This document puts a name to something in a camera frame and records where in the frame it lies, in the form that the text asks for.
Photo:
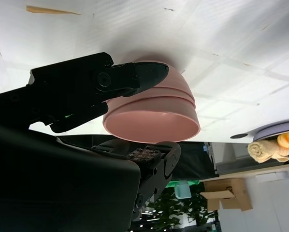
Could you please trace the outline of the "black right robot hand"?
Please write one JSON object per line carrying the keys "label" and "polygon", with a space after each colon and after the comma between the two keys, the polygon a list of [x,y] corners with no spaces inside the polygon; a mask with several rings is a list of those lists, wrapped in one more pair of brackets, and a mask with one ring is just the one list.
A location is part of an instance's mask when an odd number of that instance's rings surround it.
{"label": "black right robot hand", "polygon": [[129,152],[120,139],[86,148],[30,130],[62,133],[108,111],[107,101],[162,82],[168,65],[115,65],[97,53],[32,69],[26,86],[0,94],[0,232],[126,232],[172,178],[180,145]]}

